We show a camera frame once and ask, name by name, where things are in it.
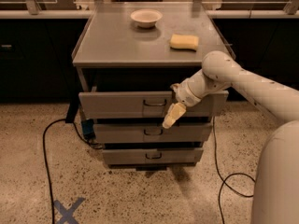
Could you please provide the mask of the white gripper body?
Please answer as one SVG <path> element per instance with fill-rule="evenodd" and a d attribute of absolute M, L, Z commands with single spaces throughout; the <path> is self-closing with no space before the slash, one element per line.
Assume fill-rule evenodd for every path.
<path fill-rule="evenodd" d="M 191 90 L 191 79 L 186 78 L 181 83 L 179 83 L 178 91 L 175 92 L 175 97 L 179 103 L 184 104 L 187 107 L 192 107 L 201 102 L 201 99 L 198 98 Z"/>

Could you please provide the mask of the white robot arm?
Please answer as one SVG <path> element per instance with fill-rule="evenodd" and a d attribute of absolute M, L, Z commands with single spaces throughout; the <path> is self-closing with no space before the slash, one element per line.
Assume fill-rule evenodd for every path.
<path fill-rule="evenodd" d="M 201 69 L 174 84 L 176 102 L 169 106 L 163 127 L 172 127 L 209 94 L 232 88 L 264 118 L 253 131 L 264 134 L 250 224 L 299 224 L 299 91 L 242 68 L 225 52 L 211 51 Z"/>

